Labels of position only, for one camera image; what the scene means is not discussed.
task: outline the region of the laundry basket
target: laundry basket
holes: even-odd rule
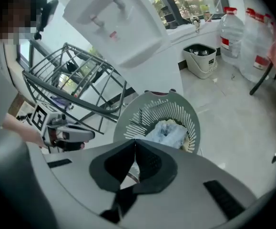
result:
[[[134,99],[123,111],[115,127],[113,141],[146,136],[162,120],[173,119],[183,125],[189,135],[189,152],[197,153],[200,125],[189,102],[174,91],[168,94],[146,92]]]

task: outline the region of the small white bucket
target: small white bucket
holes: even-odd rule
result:
[[[196,55],[194,52],[190,52],[190,50],[194,52],[199,51],[199,54]],[[201,52],[205,50],[208,51],[208,55],[201,56]],[[201,79],[209,77],[217,68],[215,48],[195,43],[184,48],[183,54],[189,71]]]

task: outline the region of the window sill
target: window sill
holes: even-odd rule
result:
[[[204,35],[210,32],[216,32],[220,20],[213,20],[211,22],[205,23],[204,20],[201,21],[201,29],[199,33],[195,32],[195,26],[193,24],[181,25],[176,29],[167,29],[166,32],[171,40],[172,45],[188,40],[192,37]]]

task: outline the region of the water bottle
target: water bottle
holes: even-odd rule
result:
[[[241,45],[240,72],[251,82],[257,83],[270,64],[267,52],[273,42],[273,35],[265,16],[255,13],[253,21],[246,26]]]
[[[236,8],[225,7],[226,15],[219,24],[222,59],[236,67],[239,65],[241,40],[244,34],[244,23],[236,16]]]

